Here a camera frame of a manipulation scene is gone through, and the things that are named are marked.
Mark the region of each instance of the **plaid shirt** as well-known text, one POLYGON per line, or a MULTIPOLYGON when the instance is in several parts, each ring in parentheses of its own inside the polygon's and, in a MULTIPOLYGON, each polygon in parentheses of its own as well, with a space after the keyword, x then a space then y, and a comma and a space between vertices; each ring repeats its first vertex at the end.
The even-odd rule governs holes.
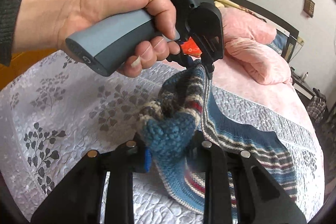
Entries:
POLYGON ((308 115, 313 118, 316 123, 319 123, 322 120, 325 109, 325 102, 316 94, 307 106, 308 115))

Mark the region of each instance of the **person's left hand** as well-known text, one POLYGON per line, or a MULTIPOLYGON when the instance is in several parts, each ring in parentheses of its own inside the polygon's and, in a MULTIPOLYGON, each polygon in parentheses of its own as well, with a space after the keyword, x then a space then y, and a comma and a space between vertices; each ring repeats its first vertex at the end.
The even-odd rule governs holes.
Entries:
MULTIPOLYGON (((170 0, 22 0, 13 52, 56 47, 76 59, 65 45, 69 35, 108 16, 141 8, 155 16, 156 27, 162 34, 169 39, 175 38, 176 10, 170 0)), ((118 71, 136 77, 142 69, 179 51, 177 43, 167 43, 162 37, 155 37, 150 42, 141 42, 134 56, 129 57, 118 71)))

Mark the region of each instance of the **striped sweater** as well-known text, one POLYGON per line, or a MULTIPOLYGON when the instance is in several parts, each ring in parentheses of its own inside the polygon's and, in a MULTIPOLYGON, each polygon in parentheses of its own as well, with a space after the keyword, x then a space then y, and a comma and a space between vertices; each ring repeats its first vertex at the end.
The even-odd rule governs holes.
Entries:
MULTIPOLYGON (((205 175, 192 174, 185 148, 194 131, 228 152, 248 150, 296 199, 293 159, 275 132, 263 132, 224 116, 211 92, 212 83, 197 60, 193 67, 167 79, 157 100, 140 110, 141 135, 152 152, 168 193, 178 202, 201 213, 204 208, 205 175)), ((237 219, 236 199, 229 173, 232 217, 237 219)))

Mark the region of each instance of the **white quilted blanket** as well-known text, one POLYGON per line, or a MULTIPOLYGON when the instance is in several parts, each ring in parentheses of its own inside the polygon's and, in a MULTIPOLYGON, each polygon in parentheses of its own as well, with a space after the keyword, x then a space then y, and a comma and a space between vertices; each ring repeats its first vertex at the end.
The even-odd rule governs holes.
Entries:
MULTIPOLYGON (((139 105, 155 97, 176 69, 162 63, 129 79, 97 75, 56 52, 35 64, 0 92, 0 170, 23 214, 33 212, 86 151, 107 152, 132 139, 139 105)), ((323 204, 321 149, 306 129, 271 110, 213 88, 227 117, 275 131, 292 153, 297 204, 311 219, 323 204)), ((136 223, 201 223, 170 198, 153 168, 135 174, 136 223)))

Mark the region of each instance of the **wrist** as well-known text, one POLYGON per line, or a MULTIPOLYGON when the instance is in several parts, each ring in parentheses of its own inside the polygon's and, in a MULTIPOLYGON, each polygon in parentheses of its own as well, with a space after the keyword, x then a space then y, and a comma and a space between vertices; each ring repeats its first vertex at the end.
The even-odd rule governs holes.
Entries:
POLYGON ((60 28, 79 12, 80 0, 22 0, 12 51, 59 48, 60 28))

